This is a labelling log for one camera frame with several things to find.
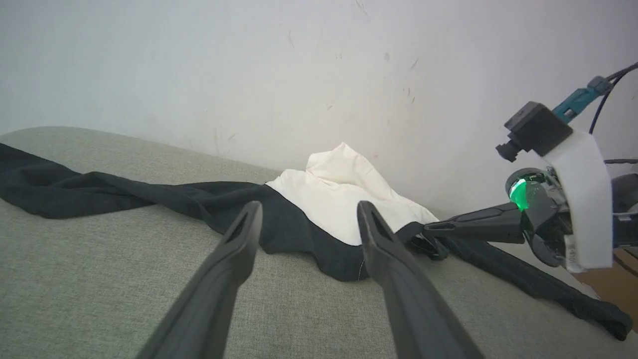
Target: green light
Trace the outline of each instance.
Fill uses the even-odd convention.
[[[521,212],[530,207],[527,203],[527,182],[525,182],[525,179],[519,179],[510,188],[510,201],[516,203]]]

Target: blue connector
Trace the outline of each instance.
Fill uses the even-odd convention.
[[[574,91],[565,101],[556,106],[553,112],[562,122],[570,123],[591,102],[599,96],[608,94],[612,87],[612,84],[604,77],[596,76],[587,84],[587,88]]]

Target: wall stain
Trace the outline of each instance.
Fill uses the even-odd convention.
[[[217,155],[220,155],[221,153],[219,152],[219,144],[217,143],[217,127],[213,128],[212,130],[212,143],[215,144],[215,150],[217,151]]]
[[[359,7],[359,10],[361,10],[361,12],[367,17],[368,20],[370,20],[370,16],[367,15],[367,11],[366,9],[363,7],[363,4],[359,3],[357,1],[357,6]]]
[[[290,42],[290,46],[292,46],[292,49],[295,49],[295,43],[292,41],[292,34],[290,32],[290,30],[288,30],[288,42]]]
[[[417,63],[419,62],[419,58],[417,57],[417,59],[414,61],[414,64],[412,64],[412,66],[410,66],[410,71],[414,70],[415,67],[417,67]]]

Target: white wall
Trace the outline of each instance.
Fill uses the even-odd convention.
[[[0,133],[80,126],[276,169],[345,141],[450,215],[507,200],[539,162],[498,156],[504,122],[638,61],[637,19],[634,0],[2,0]],[[607,158],[638,155],[623,82]]]

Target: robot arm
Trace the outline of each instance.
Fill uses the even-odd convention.
[[[596,98],[609,94],[610,80],[617,83],[635,67],[594,77],[553,111],[528,102],[505,123],[510,140],[496,149],[510,162],[521,150],[533,150],[548,163],[547,171],[516,171],[505,184],[511,203],[426,224],[422,235],[431,242],[437,237],[527,241],[543,263],[573,273],[611,267],[614,247],[638,242],[638,213],[615,213],[612,181],[594,138],[568,124]]]

